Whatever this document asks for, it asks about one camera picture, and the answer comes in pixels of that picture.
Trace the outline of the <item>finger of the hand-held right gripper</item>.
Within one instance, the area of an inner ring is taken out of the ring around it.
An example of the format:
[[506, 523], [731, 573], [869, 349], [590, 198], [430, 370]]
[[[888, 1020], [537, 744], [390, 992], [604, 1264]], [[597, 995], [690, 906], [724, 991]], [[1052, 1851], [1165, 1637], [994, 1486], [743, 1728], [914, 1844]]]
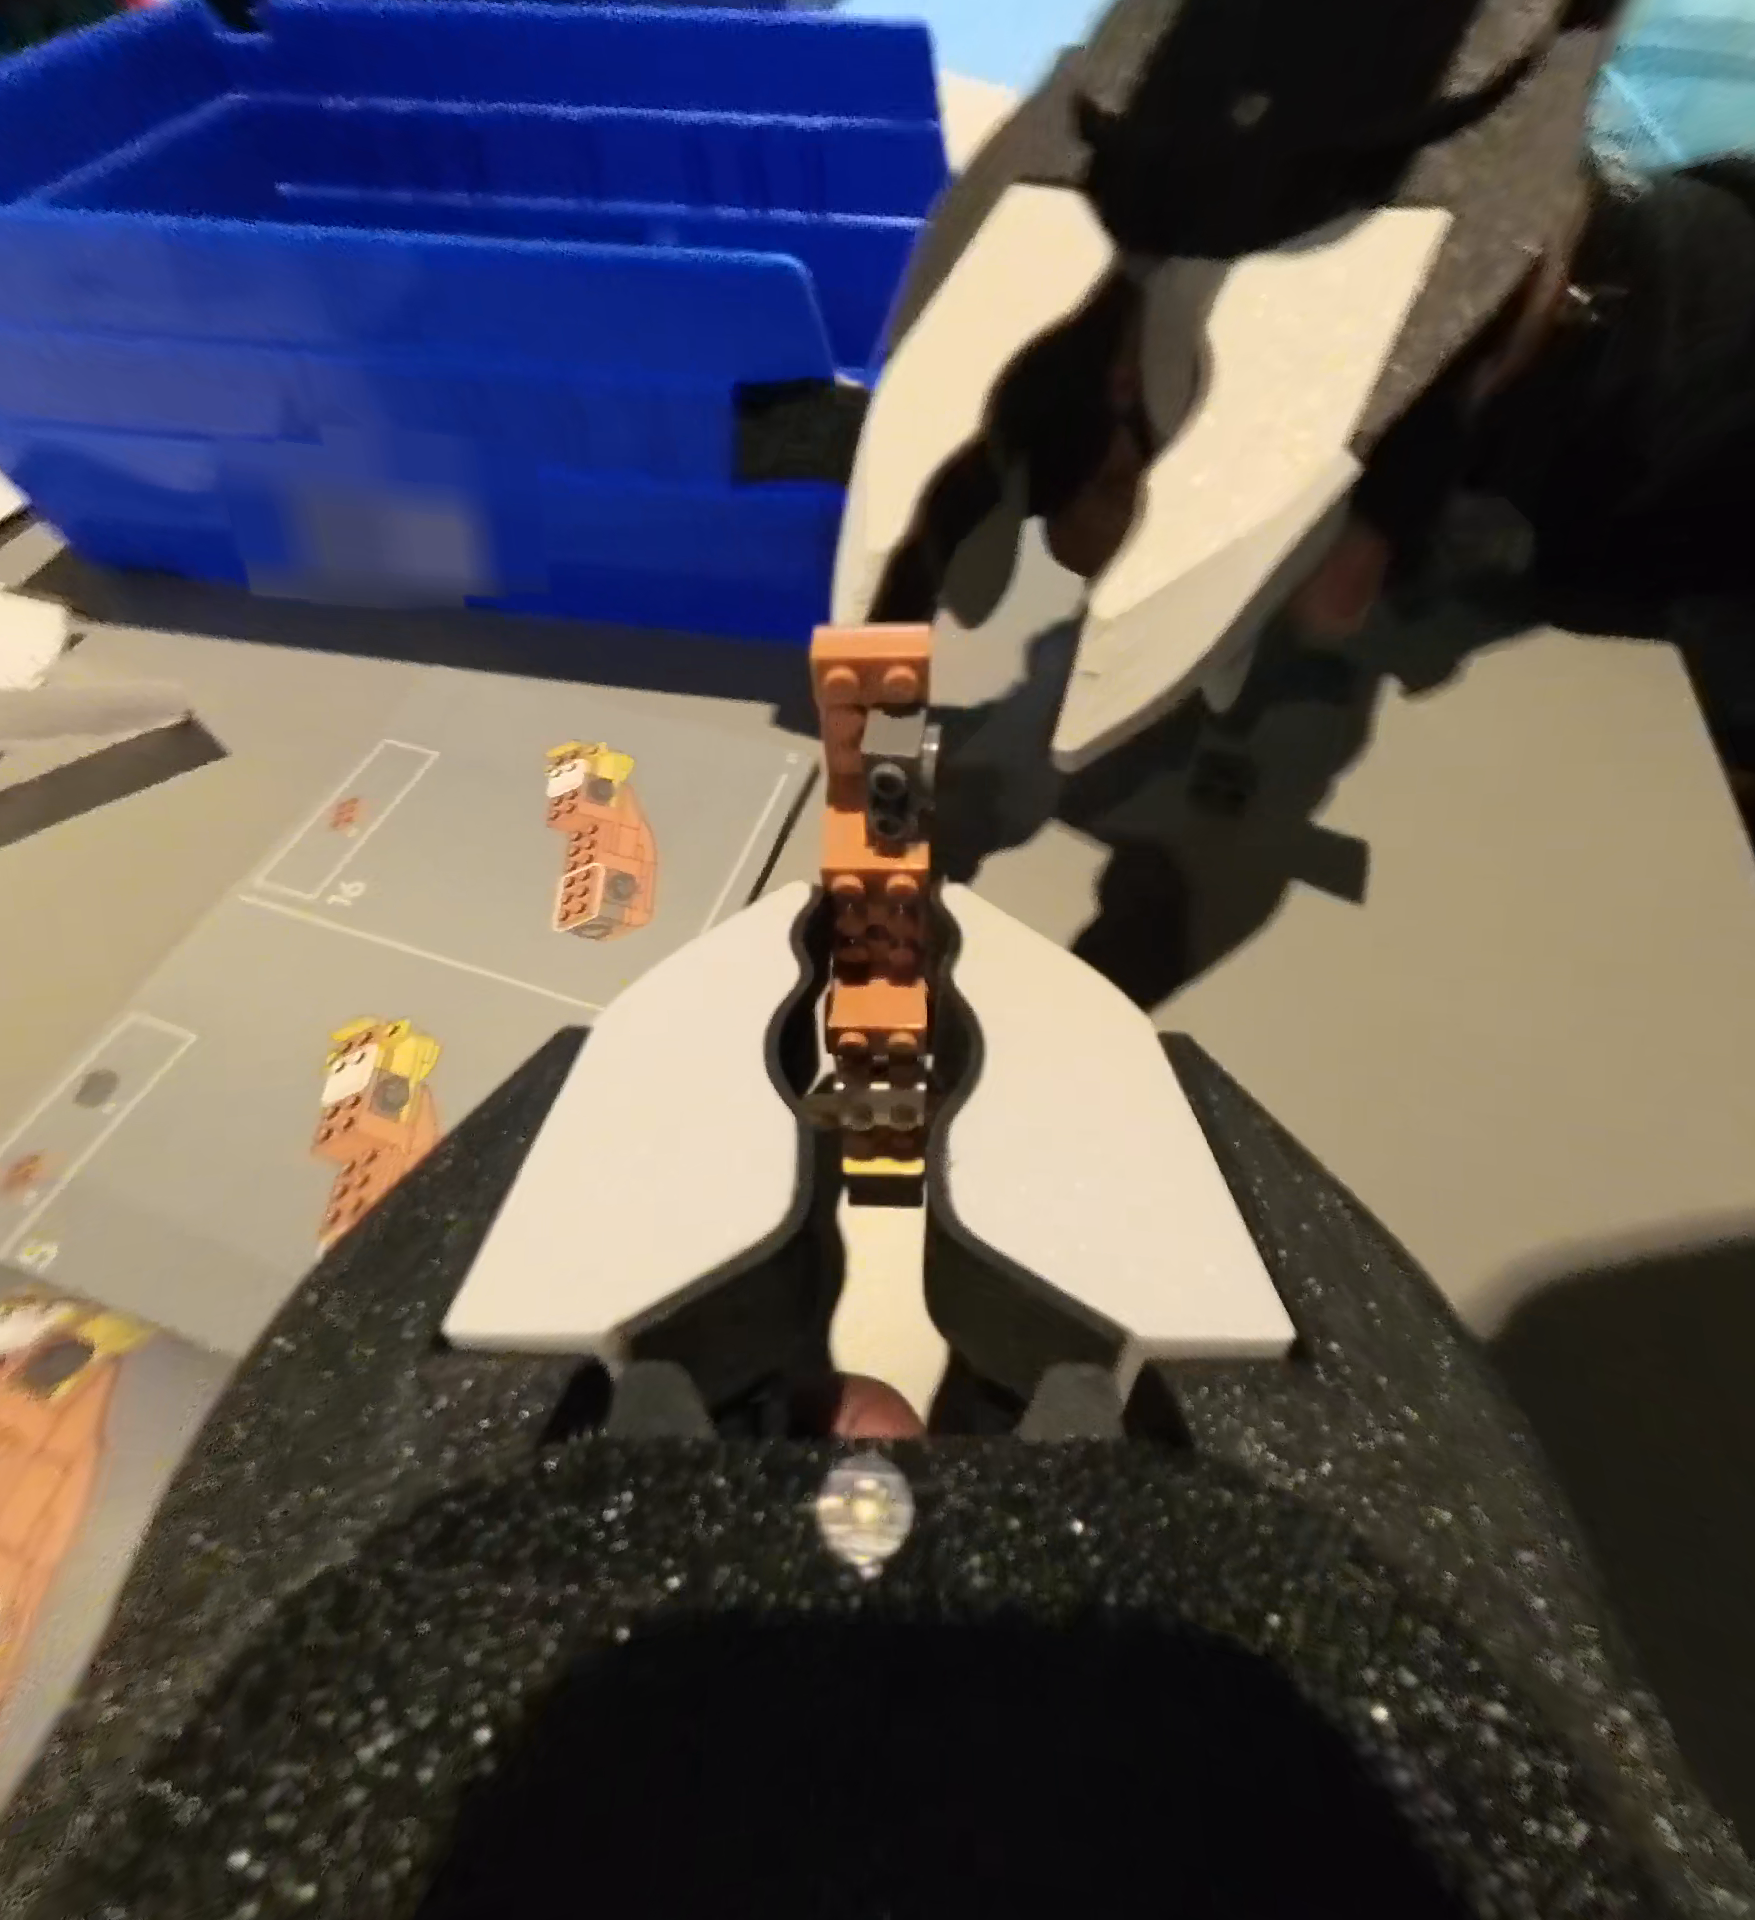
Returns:
[[1089, 204], [1015, 183], [891, 344], [841, 517], [833, 623], [978, 625], [1028, 520], [1105, 453], [1123, 277]]
[[1154, 451], [1088, 591], [1052, 728], [1061, 773], [1190, 697], [1236, 699], [1341, 528], [1359, 424], [1448, 227], [1443, 207], [1383, 207], [1269, 252], [1130, 263]]

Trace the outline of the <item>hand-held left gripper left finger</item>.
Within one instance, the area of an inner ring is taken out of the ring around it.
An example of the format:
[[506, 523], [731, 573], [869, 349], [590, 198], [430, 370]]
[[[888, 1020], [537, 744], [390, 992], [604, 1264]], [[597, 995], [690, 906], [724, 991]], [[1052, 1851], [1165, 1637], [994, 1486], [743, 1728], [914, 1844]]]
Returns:
[[773, 1039], [815, 896], [778, 888], [654, 963], [583, 1039], [481, 1241], [449, 1346], [628, 1346], [799, 1212]]

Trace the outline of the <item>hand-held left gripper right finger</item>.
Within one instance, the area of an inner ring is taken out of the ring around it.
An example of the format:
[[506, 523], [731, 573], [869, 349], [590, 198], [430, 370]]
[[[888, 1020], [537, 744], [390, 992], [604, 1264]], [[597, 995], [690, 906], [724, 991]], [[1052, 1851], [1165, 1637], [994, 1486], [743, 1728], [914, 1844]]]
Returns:
[[955, 1354], [1284, 1357], [1294, 1320], [1151, 1020], [972, 889], [942, 907], [929, 1311]]

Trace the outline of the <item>orange toy brick model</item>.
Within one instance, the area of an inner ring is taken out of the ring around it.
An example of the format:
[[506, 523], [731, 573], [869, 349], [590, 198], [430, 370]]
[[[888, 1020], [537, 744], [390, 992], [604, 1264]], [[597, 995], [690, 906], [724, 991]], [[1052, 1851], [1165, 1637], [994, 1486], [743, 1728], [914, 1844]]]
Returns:
[[936, 632], [817, 628], [820, 1064], [808, 1107], [850, 1199], [917, 1208], [936, 1115]]

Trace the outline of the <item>person's right hand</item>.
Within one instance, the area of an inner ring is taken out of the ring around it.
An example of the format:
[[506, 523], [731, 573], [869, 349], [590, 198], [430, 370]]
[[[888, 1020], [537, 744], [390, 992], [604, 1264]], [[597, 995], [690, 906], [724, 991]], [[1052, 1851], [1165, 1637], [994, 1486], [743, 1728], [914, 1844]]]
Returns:
[[1341, 530], [1289, 601], [1289, 618], [1304, 639], [1353, 637], [1393, 582], [1421, 568], [1469, 473], [1490, 403], [1562, 332], [1590, 204], [1590, 194], [1579, 194], [1488, 320], [1374, 445]]

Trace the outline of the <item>toy brick instruction booklet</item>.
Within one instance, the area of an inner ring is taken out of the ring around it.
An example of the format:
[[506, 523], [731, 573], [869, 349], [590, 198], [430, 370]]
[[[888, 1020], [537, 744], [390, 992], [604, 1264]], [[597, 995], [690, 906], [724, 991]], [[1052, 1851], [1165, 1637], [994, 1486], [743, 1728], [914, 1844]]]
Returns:
[[520, 1062], [751, 899], [813, 781], [768, 731], [430, 669], [0, 1130], [0, 1799], [214, 1388]]

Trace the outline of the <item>blue plastic parts bin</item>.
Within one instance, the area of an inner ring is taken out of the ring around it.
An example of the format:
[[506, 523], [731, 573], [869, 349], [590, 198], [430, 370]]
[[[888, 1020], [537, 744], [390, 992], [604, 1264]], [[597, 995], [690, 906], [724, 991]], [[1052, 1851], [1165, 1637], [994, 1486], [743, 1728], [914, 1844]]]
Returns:
[[0, 60], [0, 473], [98, 567], [804, 644], [949, 166], [917, 19], [124, 12]]

